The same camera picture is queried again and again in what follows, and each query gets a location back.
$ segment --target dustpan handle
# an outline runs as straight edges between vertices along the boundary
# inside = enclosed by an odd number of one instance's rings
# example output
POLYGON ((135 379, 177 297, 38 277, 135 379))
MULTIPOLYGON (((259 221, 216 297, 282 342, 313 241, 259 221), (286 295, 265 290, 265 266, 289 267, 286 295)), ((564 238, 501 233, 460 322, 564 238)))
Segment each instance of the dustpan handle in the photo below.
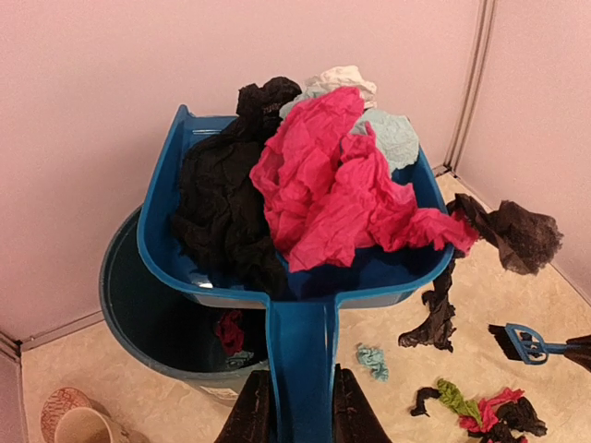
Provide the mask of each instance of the dustpan handle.
POLYGON ((267 348, 278 443, 332 442, 338 334, 334 302, 271 302, 267 348))

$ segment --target tiled floor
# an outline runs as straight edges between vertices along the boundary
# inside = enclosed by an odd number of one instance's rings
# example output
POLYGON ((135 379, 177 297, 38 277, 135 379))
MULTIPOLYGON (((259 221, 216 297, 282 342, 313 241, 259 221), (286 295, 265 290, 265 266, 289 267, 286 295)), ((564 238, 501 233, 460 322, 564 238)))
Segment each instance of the tiled floor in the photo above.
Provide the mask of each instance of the tiled floor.
MULTIPOLYGON (((450 175, 439 179, 446 200, 465 192, 450 175)), ((440 377, 468 398, 521 388, 534 404, 550 443, 584 441, 591 435, 591 374, 563 357, 543 366, 507 361, 487 332, 488 323, 526 324, 552 341, 591 333, 591 308, 552 267, 537 277, 504 271, 497 251, 478 243, 458 262, 451 299, 456 307, 454 353, 432 347, 403 349, 401 332, 421 323, 427 310, 416 294, 400 305, 341 312, 338 361, 352 368, 386 432, 396 443, 467 443, 453 413, 437 401, 430 418, 411 417, 415 392, 440 377), (391 378, 373 380, 355 359, 360 342, 384 349, 391 378)), ((30 443, 42 443, 40 412, 55 389, 73 386, 100 402, 114 419, 151 443, 212 442, 230 409, 182 382, 156 374, 130 357, 104 323, 28 351, 23 356, 24 396, 30 443)), ((529 438, 530 443, 537 441, 529 438)))

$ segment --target label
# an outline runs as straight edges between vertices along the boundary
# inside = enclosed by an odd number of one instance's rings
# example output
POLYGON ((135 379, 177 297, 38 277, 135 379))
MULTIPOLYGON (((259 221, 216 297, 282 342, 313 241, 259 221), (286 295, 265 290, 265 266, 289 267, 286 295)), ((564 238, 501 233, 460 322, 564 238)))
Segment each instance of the label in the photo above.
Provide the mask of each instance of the label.
POLYGON ((229 388, 208 388, 205 386, 200 386, 206 392, 209 392, 211 395, 215 395, 220 400, 227 400, 227 401, 234 401, 238 398, 238 393, 233 389, 229 388))

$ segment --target blue brush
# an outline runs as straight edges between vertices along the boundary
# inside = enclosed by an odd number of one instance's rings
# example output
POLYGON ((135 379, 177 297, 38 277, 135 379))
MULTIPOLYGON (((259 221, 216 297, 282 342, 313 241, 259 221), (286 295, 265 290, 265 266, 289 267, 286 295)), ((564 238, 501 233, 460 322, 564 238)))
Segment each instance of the blue brush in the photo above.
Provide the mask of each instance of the blue brush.
POLYGON ((568 350, 590 349, 590 343, 546 343, 542 336, 523 325, 508 323, 505 327, 488 325, 488 331, 510 360, 523 361, 526 365, 543 365, 551 353, 564 355, 568 350))

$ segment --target white cup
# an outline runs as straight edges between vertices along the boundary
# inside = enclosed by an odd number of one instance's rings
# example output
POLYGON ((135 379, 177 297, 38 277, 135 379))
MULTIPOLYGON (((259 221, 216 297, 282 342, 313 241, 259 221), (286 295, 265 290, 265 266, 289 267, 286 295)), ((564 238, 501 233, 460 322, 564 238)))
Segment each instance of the white cup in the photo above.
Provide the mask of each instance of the white cup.
POLYGON ((118 423, 92 408, 68 411, 57 424, 55 443, 131 443, 118 423))

